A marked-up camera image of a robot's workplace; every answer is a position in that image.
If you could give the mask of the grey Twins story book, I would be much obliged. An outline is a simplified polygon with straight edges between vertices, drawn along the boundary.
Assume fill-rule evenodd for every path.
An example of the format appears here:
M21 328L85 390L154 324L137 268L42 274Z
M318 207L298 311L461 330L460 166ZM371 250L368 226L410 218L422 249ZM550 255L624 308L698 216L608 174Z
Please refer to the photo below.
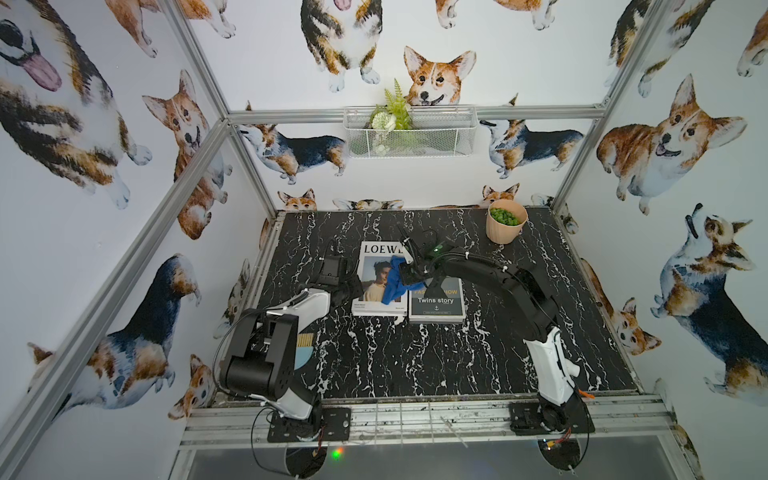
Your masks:
M462 323L466 318L462 281L446 276L424 283L424 289L408 291L409 321L418 324Z

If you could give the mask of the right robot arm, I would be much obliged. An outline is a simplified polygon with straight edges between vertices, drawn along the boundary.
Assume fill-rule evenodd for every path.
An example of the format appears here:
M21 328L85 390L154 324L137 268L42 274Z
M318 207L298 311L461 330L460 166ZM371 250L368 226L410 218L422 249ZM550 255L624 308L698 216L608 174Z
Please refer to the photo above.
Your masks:
M420 246L408 234L400 283L430 282L432 295L446 277L458 278L497 296L511 310L511 325L529 350L537 377L539 421L548 431L564 431L580 406L575 379L580 367L566 358L558 320L559 305L543 269L531 262L500 263L445 243Z

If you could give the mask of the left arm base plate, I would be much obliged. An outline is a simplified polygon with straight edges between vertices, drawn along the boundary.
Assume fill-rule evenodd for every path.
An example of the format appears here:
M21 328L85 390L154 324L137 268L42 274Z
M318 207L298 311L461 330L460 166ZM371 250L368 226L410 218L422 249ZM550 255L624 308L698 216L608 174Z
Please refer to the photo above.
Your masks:
M346 441L350 437L350 408L318 407L306 420L277 416L270 420L269 443Z

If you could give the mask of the LOEWE white magazine book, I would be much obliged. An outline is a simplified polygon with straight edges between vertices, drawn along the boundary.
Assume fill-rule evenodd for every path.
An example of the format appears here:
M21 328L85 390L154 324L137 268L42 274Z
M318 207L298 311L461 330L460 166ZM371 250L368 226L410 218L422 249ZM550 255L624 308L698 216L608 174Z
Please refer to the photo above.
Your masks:
M356 317L405 317L408 311L407 295L401 294L389 304L382 302L393 258L405 258L399 242L363 241L360 247L358 278L363 293L353 302L351 311Z

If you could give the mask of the blue microfibre cloth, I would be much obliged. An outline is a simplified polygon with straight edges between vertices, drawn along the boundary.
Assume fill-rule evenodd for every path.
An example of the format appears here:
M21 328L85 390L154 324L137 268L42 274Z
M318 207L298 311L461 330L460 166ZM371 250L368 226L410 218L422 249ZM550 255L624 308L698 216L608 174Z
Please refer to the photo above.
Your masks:
M400 267L403 264L407 264L404 257L392 256L390 259L391 268L387 274L387 283L381 300L381 303L384 305L389 305L395 300L399 300L408 291L421 290L426 287L424 282L406 285L400 274Z

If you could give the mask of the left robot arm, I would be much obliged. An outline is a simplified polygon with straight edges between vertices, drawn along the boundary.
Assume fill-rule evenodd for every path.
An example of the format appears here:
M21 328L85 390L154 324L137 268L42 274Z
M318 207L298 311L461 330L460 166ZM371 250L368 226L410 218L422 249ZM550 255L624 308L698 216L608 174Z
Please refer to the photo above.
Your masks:
M362 295L360 280L340 256L321 259L320 271L288 300L243 311L227 334L218 380L231 395L261 400L285 420L317 426L319 396L294 381L299 335L333 308Z

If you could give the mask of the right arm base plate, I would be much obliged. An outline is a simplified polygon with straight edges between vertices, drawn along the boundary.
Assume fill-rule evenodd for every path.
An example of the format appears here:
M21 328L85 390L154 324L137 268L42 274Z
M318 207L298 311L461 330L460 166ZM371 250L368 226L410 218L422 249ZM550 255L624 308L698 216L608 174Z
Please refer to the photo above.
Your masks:
M572 434L595 432L589 411L581 400L564 406L554 406L546 401L515 402L508 405L508 411L510 430L519 436L562 436L568 431Z

